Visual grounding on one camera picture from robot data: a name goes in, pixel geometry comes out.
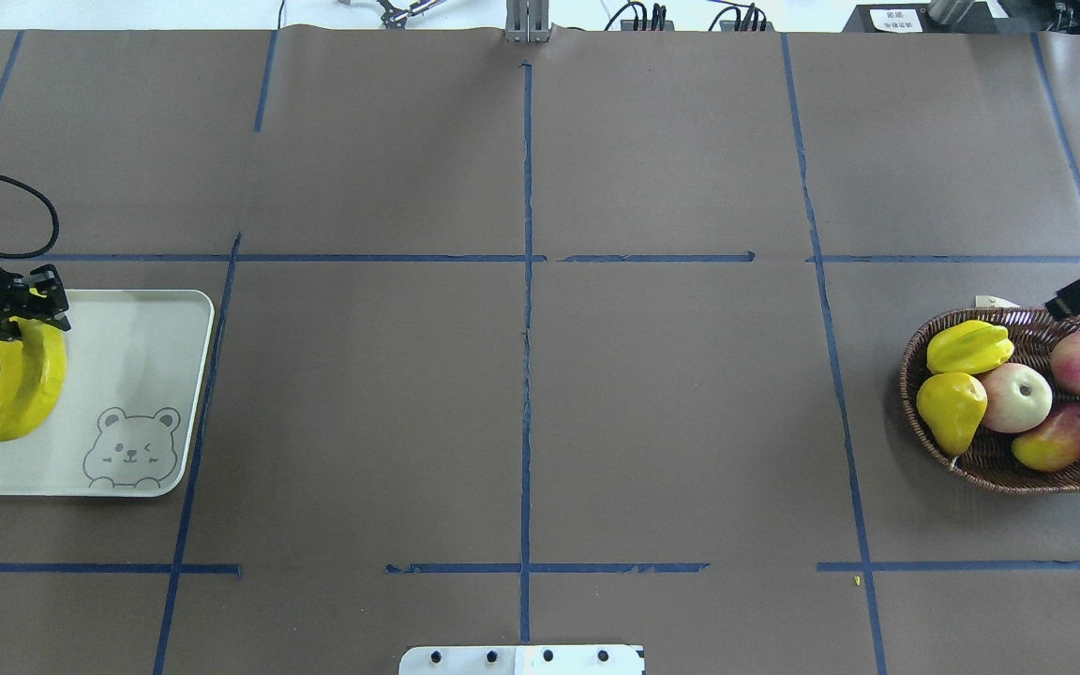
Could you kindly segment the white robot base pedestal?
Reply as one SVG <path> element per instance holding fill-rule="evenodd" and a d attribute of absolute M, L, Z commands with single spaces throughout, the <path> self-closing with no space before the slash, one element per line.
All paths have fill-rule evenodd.
<path fill-rule="evenodd" d="M 626 644 L 417 646 L 399 674 L 646 674 L 642 646 Z"/>

